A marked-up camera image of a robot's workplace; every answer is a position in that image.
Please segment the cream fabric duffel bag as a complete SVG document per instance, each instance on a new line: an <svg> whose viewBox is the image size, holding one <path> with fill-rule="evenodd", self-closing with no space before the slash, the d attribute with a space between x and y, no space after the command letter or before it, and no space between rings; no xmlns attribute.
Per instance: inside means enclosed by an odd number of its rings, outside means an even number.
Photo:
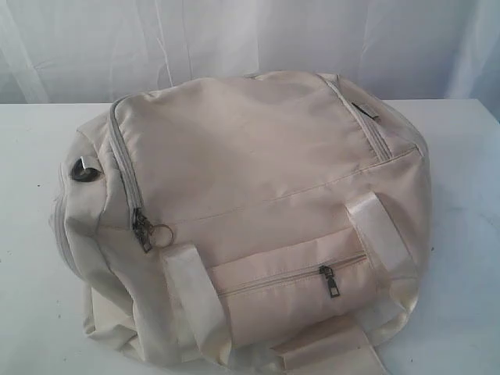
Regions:
<svg viewBox="0 0 500 375"><path fill-rule="evenodd" d="M383 374L430 254L427 144L337 75L203 78L78 128L53 229L85 334L168 367Z"/></svg>

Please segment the white backdrop curtain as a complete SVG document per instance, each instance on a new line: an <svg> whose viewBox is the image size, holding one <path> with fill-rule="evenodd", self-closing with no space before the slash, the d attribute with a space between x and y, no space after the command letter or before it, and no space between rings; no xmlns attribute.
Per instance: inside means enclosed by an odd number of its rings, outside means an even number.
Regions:
<svg viewBox="0 0 500 375"><path fill-rule="evenodd" d="M4 1L4 103L111 102L199 77L339 73L499 110L496 1Z"/></svg>

